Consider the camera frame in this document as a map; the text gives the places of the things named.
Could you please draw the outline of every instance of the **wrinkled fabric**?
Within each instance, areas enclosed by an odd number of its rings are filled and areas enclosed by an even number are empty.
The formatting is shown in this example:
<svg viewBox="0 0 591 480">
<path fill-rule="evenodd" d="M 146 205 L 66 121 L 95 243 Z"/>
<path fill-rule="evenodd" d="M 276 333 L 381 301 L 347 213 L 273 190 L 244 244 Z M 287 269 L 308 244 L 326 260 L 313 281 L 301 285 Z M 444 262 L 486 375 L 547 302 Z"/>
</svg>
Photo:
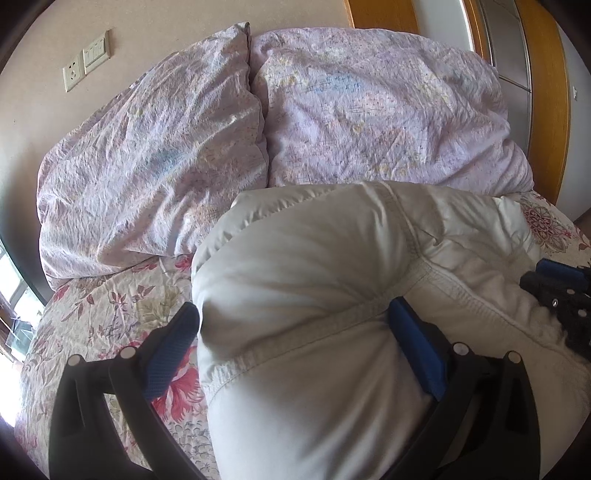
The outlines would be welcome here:
<svg viewBox="0 0 591 480">
<path fill-rule="evenodd" d="M 52 288 L 193 253 L 236 195 L 267 185 L 249 28 L 172 54 L 41 163 L 40 254 Z"/>
<path fill-rule="evenodd" d="M 568 265 L 591 262 L 591 243 L 556 207 L 535 192 L 514 194 L 544 256 Z M 152 258 L 110 277 L 72 280 L 47 306 L 22 370 L 22 410 L 16 434 L 27 454 L 47 472 L 53 402 L 68 356 L 111 358 L 164 325 L 191 299 L 191 257 Z M 217 480 L 207 424 L 207 403 L 191 350 L 164 398 L 155 402 L 162 420 L 183 451 L 206 477 Z M 121 409 L 108 397 L 115 426 L 132 461 L 146 466 Z"/>
<path fill-rule="evenodd" d="M 590 411 L 591 364 L 521 290 L 519 204 L 381 182 L 244 192 L 197 250 L 197 364 L 224 480 L 379 479 L 430 406 L 390 331 L 404 296 L 451 342 L 524 360 L 541 475 Z"/>
<path fill-rule="evenodd" d="M 388 30 L 303 28 L 252 40 L 269 186 L 399 180 L 502 195 L 534 186 L 496 71 Z"/>
</svg>

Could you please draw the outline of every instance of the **screw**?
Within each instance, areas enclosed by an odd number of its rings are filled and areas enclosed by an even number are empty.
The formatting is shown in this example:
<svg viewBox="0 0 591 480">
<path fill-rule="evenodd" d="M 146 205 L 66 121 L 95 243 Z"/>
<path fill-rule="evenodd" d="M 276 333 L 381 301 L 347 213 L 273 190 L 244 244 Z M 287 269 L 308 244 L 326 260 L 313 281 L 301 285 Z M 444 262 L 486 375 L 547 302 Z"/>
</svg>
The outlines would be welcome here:
<svg viewBox="0 0 591 480">
<path fill-rule="evenodd" d="M 82 360 L 82 357 L 78 354 L 72 355 L 69 359 L 68 359 L 68 365 L 70 365 L 71 367 L 75 367 L 76 365 L 78 365 L 80 363 L 80 360 Z"/>
<path fill-rule="evenodd" d="M 126 346 L 119 352 L 119 355 L 121 358 L 125 358 L 127 360 L 135 355 L 135 348 L 132 346 Z"/>
<path fill-rule="evenodd" d="M 465 343 L 454 343 L 453 344 L 453 351 L 456 352 L 458 355 L 464 356 L 467 355 L 470 349 Z"/>
<path fill-rule="evenodd" d="M 514 364 L 518 364 L 519 362 L 521 362 L 521 355 L 518 354 L 517 352 L 509 352 L 509 360 L 511 362 L 513 362 Z"/>
</svg>

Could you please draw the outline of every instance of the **electrical outlet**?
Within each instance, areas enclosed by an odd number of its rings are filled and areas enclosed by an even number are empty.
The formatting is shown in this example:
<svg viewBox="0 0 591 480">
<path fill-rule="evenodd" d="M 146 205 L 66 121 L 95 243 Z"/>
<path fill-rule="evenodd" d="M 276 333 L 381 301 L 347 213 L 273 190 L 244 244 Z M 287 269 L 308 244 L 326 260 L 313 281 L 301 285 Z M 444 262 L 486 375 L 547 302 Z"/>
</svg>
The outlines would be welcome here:
<svg viewBox="0 0 591 480">
<path fill-rule="evenodd" d="M 64 86 L 66 87 L 66 92 L 69 92 L 86 76 L 81 51 L 78 52 L 78 55 L 76 55 L 67 66 L 63 67 L 62 72 L 64 74 Z"/>
</svg>

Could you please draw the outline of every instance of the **floral bedsheet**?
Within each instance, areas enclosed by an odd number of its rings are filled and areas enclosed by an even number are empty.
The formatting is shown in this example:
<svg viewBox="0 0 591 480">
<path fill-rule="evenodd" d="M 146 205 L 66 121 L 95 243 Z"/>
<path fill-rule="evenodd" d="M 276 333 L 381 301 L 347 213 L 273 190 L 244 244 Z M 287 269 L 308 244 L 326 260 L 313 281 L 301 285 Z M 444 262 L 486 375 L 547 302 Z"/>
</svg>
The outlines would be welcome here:
<svg viewBox="0 0 591 480">
<path fill-rule="evenodd" d="M 535 192 L 509 197 L 521 204 L 547 257 L 591 265 L 591 243 L 554 206 Z M 139 345 L 191 299 L 190 266 L 190 256 L 154 257 L 108 277 L 71 280 L 55 293 L 22 369 L 22 412 L 15 427 L 17 439 L 45 473 L 51 409 L 66 359 L 74 353 L 87 361 L 112 358 L 125 345 Z M 167 393 L 153 405 L 201 472 L 218 479 L 196 349 L 190 348 Z M 108 403 L 130 458 L 147 467 L 116 398 L 108 396 Z"/>
</svg>

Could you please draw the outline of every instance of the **light switch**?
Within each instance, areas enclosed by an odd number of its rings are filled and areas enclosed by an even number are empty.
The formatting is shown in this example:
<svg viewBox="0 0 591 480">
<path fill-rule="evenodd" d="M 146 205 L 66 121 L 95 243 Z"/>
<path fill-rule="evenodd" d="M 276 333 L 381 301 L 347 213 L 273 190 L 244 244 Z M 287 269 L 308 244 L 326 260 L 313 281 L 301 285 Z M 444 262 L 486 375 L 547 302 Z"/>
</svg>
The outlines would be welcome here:
<svg viewBox="0 0 591 480">
<path fill-rule="evenodd" d="M 109 48 L 109 31 L 107 30 L 99 38 L 96 38 L 90 45 L 82 50 L 84 57 L 84 70 L 86 74 L 92 72 L 99 65 L 111 57 Z"/>
</svg>

